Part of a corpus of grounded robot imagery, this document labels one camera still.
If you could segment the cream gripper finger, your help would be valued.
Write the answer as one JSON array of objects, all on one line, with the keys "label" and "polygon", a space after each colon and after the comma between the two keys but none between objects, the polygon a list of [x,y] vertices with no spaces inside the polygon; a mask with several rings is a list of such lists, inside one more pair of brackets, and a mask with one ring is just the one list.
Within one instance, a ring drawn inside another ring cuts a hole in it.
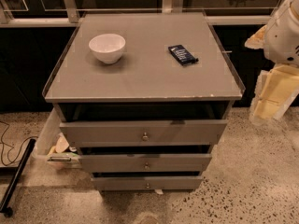
[{"label": "cream gripper finger", "polygon": [[251,121],[279,120],[299,93],[299,68],[276,64],[269,72],[262,70],[250,105]]},{"label": "cream gripper finger", "polygon": [[246,40],[245,47],[249,49],[262,49],[265,30],[266,25],[261,27],[255,34]]}]

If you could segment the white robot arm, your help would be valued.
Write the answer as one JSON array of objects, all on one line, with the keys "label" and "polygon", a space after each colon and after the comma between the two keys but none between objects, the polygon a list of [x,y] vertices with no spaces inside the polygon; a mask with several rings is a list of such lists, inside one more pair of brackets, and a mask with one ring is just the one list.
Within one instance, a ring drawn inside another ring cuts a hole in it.
[{"label": "white robot arm", "polygon": [[299,0],[285,0],[245,46],[263,49],[264,57],[275,64],[259,76],[250,118],[255,123],[280,119],[299,89]]}]

